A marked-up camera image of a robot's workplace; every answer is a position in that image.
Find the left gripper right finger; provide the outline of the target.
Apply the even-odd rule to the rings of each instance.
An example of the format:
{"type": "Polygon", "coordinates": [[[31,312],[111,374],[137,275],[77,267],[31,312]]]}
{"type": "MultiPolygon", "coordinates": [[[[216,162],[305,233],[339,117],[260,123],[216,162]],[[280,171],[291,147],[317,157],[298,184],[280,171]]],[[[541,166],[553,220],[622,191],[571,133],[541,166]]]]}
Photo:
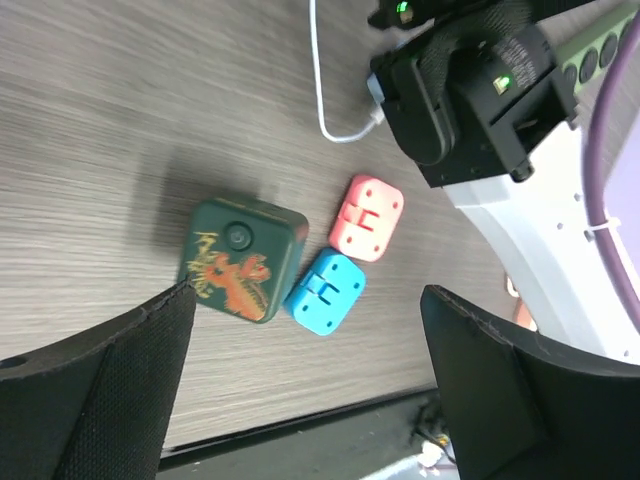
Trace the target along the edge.
{"type": "Polygon", "coordinates": [[[421,315],[463,479],[636,479],[639,368],[494,316],[436,285],[421,315]]]}

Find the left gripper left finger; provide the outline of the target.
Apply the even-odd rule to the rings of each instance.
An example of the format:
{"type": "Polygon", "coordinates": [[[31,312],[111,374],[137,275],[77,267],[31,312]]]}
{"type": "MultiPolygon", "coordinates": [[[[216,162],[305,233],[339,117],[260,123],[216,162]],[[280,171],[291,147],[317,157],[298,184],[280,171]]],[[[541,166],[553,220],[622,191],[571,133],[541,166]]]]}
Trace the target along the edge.
{"type": "Polygon", "coordinates": [[[153,479],[183,371],[195,291],[1,362],[4,479],[153,479]]]}

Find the dark green square plug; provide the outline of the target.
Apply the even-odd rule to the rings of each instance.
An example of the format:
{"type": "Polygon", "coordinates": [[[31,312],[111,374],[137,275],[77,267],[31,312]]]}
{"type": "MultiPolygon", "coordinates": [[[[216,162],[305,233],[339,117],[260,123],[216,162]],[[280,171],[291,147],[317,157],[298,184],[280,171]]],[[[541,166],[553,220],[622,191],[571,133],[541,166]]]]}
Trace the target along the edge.
{"type": "Polygon", "coordinates": [[[258,199],[217,196],[192,211],[177,278],[196,301],[252,323],[280,309],[297,276],[307,218],[258,199]]]}

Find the blue square plug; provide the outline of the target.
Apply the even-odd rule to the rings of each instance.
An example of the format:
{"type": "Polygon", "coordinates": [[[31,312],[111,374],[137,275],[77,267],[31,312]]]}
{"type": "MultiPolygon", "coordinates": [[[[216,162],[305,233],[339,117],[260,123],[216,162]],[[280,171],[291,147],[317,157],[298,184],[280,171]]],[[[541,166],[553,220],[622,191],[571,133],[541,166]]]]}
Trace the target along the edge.
{"type": "Polygon", "coordinates": [[[324,248],[284,302],[286,312],[319,336],[332,334],[366,287],[367,279],[351,259],[324,248]]]}

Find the red pink square plug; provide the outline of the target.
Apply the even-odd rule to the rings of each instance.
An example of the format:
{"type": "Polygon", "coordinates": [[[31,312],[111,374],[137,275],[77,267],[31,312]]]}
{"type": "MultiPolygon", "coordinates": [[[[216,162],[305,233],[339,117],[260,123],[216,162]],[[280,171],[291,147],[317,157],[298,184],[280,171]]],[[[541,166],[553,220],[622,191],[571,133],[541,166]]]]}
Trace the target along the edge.
{"type": "Polygon", "coordinates": [[[352,178],[328,240],[340,253],[376,262],[385,253],[404,208],[394,186],[372,176],[352,178]]]}

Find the light blue charger plug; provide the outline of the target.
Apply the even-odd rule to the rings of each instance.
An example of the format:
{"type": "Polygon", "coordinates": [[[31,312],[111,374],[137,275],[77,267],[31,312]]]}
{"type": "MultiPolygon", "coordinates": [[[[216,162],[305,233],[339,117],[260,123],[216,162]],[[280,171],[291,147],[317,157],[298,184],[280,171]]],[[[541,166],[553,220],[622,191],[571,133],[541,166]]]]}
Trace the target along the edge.
{"type": "Polygon", "coordinates": [[[381,105],[385,102],[385,95],[380,85],[380,82],[375,74],[371,74],[367,79],[367,88],[377,105],[381,105]]]}

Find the green power strip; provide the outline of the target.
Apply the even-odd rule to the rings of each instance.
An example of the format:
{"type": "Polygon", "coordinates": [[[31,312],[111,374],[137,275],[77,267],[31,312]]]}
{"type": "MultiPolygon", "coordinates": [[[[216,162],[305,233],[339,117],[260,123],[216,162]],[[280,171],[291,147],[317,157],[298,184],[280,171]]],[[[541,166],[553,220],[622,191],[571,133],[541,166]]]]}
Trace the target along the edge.
{"type": "Polygon", "coordinates": [[[564,78],[575,95],[612,63],[638,10],[636,4],[621,4],[556,49],[564,78]]]}

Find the pink round power socket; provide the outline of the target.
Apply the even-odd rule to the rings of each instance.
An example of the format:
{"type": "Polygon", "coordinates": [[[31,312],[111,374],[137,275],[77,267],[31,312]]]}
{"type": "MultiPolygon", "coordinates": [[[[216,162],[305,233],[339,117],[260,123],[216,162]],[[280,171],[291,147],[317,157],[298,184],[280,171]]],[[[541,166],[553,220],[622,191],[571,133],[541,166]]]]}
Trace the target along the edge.
{"type": "Polygon", "coordinates": [[[511,297],[516,299],[513,322],[528,330],[537,331],[538,328],[533,317],[531,316],[527,306],[523,303],[522,298],[514,287],[512,280],[508,276],[506,276],[506,290],[511,297]]]}

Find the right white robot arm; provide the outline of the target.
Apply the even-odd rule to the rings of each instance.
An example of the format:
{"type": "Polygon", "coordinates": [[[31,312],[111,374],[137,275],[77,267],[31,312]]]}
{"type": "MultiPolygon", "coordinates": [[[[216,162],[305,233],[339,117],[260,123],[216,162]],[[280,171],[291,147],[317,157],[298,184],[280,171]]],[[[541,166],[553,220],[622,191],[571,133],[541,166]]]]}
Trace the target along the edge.
{"type": "Polygon", "coordinates": [[[369,89],[427,184],[490,244],[541,333],[639,360],[637,277],[604,206],[602,88],[575,125],[565,65],[540,22],[572,1],[383,1],[378,30],[414,30],[371,60],[369,89]]]}

